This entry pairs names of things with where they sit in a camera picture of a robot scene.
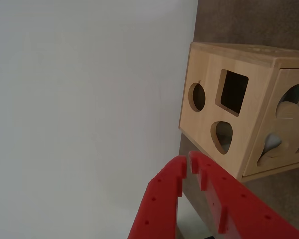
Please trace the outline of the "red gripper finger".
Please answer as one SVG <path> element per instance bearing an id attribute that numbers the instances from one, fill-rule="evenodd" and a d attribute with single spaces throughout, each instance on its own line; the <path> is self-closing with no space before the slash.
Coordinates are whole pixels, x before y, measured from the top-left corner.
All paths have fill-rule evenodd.
<path id="1" fill-rule="evenodd" d="M 189 153 L 189 160 L 218 233 L 227 239 L 299 239 L 299 230 L 215 161 L 197 151 Z"/>
<path id="2" fill-rule="evenodd" d="M 186 157 L 177 156 L 148 183 L 129 239 L 176 238 L 177 202 L 186 176 Z"/>

